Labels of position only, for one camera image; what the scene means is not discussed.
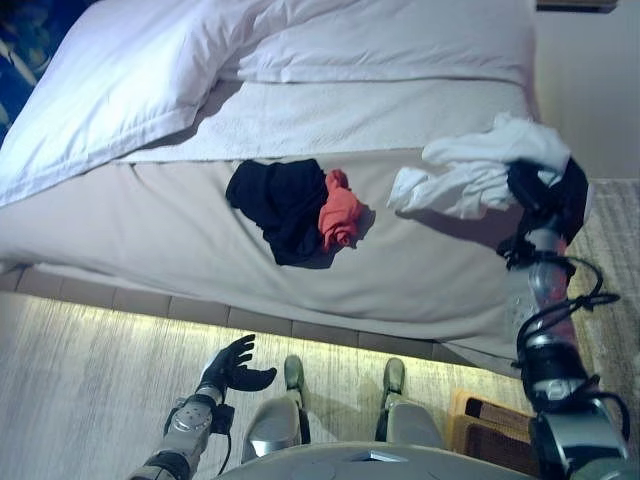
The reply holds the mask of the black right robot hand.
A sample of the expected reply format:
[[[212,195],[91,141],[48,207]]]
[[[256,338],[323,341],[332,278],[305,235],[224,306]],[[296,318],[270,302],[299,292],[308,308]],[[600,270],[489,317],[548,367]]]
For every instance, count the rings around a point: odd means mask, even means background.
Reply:
[[[558,180],[543,181],[540,172],[550,173],[529,160],[517,160],[508,168],[507,185],[523,207],[517,236],[549,229],[571,244],[585,223],[589,183],[572,156]]]

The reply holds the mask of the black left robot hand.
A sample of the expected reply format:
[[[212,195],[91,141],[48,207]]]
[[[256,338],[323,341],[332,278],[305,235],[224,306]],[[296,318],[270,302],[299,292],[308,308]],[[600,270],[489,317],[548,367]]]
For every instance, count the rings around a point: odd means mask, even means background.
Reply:
[[[220,350],[204,368],[196,388],[215,389],[224,397],[228,389],[240,392],[259,392],[269,387],[276,378],[277,369],[252,369],[255,334],[243,336]]]

